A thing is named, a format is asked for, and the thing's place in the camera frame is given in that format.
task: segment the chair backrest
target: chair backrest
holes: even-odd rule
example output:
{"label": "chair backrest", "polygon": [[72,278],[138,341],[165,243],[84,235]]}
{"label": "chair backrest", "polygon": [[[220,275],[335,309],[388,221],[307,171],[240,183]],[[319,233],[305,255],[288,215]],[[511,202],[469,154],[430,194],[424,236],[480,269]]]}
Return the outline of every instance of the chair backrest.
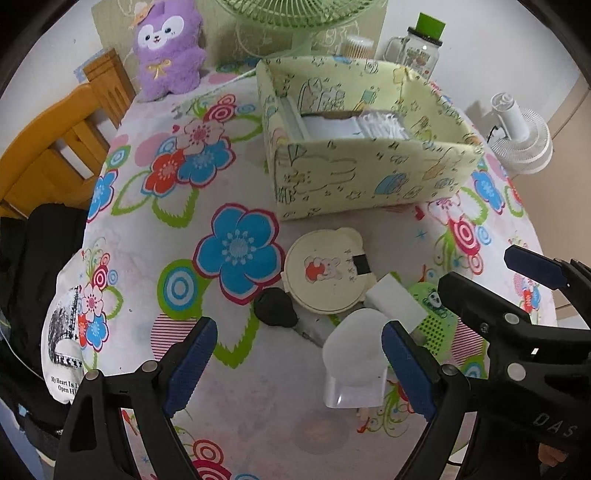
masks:
{"label": "chair backrest", "polygon": [[[0,216],[28,216],[43,203],[88,205],[109,151],[89,117],[103,109],[117,128],[135,92],[114,50],[84,71],[89,83],[32,120],[0,158]],[[89,168],[91,178],[84,179],[57,151],[59,139]]]}

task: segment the black cloth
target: black cloth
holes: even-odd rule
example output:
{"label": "black cloth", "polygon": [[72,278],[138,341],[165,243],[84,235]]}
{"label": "black cloth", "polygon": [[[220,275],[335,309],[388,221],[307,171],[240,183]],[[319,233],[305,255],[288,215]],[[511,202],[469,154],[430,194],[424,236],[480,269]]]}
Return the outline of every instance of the black cloth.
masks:
{"label": "black cloth", "polygon": [[[0,219],[0,309],[11,326],[10,345],[38,375],[41,330],[56,293],[56,278],[81,247],[87,212],[47,204],[28,220]],[[69,407],[54,400],[45,382],[31,373],[0,342],[0,397],[25,430],[33,422],[55,436]],[[27,409],[19,415],[19,405]]]}

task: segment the yellow storage box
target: yellow storage box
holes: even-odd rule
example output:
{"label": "yellow storage box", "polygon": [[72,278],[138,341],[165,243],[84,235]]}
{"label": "yellow storage box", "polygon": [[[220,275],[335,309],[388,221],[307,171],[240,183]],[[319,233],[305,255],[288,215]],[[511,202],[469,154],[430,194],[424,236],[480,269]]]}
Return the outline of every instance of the yellow storage box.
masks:
{"label": "yellow storage box", "polygon": [[[282,57],[256,67],[269,175],[282,219],[454,195],[483,148],[445,97],[397,64]],[[302,117],[397,114],[409,140],[314,140]]]}

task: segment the green mesh item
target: green mesh item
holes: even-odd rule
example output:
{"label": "green mesh item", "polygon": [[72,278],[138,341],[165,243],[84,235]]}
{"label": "green mesh item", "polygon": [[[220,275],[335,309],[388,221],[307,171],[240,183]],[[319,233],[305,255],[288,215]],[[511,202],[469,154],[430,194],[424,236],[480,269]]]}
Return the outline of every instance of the green mesh item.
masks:
{"label": "green mesh item", "polygon": [[242,20],[265,28],[326,30],[354,20],[376,0],[217,0]]}
{"label": "green mesh item", "polygon": [[427,311],[427,318],[420,323],[417,329],[427,337],[424,347],[441,363],[448,357],[448,353],[452,349],[457,316],[441,305],[437,287],[432,283],[416,283],[408,291]]}

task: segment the purple plush toy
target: purple plush toy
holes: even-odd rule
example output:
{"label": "purple plush toy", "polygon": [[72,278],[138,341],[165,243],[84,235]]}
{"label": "purple plush toy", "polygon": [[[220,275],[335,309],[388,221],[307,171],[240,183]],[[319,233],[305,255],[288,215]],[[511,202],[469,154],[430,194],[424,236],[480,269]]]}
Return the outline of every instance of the purple plush toy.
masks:
{"label": "purple plush toy", "polygon": [[203,17],[193,0],[156,1],[135,27],[134,52],[139,60],[140,99],[187,93],[201,81],[205,50],[197,46]]}

